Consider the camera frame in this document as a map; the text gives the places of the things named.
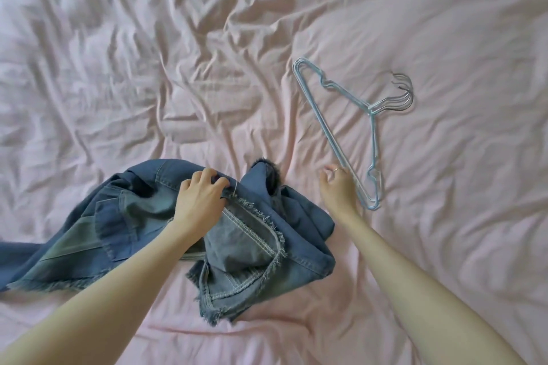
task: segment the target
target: denim garment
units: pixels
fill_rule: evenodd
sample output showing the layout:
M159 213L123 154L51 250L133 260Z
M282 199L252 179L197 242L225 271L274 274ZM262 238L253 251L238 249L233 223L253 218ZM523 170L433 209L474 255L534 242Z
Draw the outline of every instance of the denim garment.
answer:
M111 177L72 210L45 244L0 242L0 291L83 289L152 241L171 220L179 185L202 166L149 160ZM182 260L211 325L251 305L328 276L332 219L258 160L230 177L219 222Z

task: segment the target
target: denim patch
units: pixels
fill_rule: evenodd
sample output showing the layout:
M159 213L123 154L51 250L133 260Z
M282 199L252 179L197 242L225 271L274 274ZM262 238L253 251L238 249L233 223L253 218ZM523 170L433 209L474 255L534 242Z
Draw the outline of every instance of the denim patch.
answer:
M0 243L0 289L83 289L151 242L172 219L182 181L202 166L158 159L111 177L45 244ZM211 325L329 275L332 219L260 159L223 192L219 222L182 257Z

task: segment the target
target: person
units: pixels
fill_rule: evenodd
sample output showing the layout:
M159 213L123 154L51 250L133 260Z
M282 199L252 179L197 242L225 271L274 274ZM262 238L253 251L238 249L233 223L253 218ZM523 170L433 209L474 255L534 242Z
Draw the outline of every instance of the person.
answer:
M319 174L323 202L363 254L394 312L429 365L523 365L510 345L447 288L390 247L360 216L351 175ZM181 184L173 221L146 247L78 293L11 344L3 365L114 364L183 253L219 220L226 178L210 168Z

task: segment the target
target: blue clothing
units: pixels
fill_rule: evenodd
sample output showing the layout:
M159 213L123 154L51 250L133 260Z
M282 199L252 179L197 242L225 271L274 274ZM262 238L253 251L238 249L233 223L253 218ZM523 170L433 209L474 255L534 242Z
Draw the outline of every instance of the blue clothing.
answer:
M47 243L0 242L0 291L87 287L160 233L181 182L202 169L176 159L143 162L95 188ZM322 279L335 265L325 244L331 217L282 185L271 162L258 160L240 182L227 178L223 215L182 257L195 260L188 278L213 326Z

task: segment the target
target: silver metal hook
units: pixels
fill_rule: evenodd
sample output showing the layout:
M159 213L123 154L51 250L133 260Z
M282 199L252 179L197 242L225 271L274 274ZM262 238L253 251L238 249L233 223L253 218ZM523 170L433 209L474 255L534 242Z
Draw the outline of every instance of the silver metal hook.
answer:
M352 103L357 105L361 110L363 110L369 116L370 126L371 126L372 158L371 158L371 164L369 165L369 168L366 173L366 177L374 185L373 196L370 196L367 193L366 188L363 186L358 175L355 173L354 169L348 162L348 159L346 155L343 153L343 150L341 149L341 147L335 140L333 133L327 126L327 123L325 122L325 119L323 118L322 113L319 111L318 105L314 101L314 98L312 97L312 93L310 92L310 89L308 88L308 85L306 85L306 81L303 78L303 75L301 74L301 71L300 71L301 65L308 66L310 69L312 69L312 71L314 71L319 76L319 83L321 84L323 88L325 88L326 90L333 89L338 91L340 94L344 95L344 97L346 97ZM359 98L355 97L351 92L347 91L342 86L338 85L336 82L325 79L323 71L306 58L303 58L303 57L298 58L293 63L292 70L293 70L293 74L295 74L295 78L297 78L297 82L299 83L301 90L303 91L306 97L306 100L312 107L312 110L314 111L314 114L316 115L316 118L318 119L319 124L322 127L322 130L325 133L325 136L327 137L329 145L331 146L331 148L333 149L333 152L335 153L335 156L339 160L341 166L344 168L347 168L352 174L354 183L356 184L356 191L358 194L358 198L360 199L362 206L369 210L378 209L380 206L379 191L382 190L382 174L380 170L376 168L376 161L377 161L377 158L379 157L379 151L378 151L377 140L376 140L375 115L377 115L378 113L384 110L403 111L403 110L406 110L409 106L411 106L414 98L413 84L411 83L411 79L405 74L393 74L392 76L394 77L395 81L393 81L392 83L397 88L405 91L405 93L402 94L401 96L386 97L374 104L370 104L367 101L360 100Z

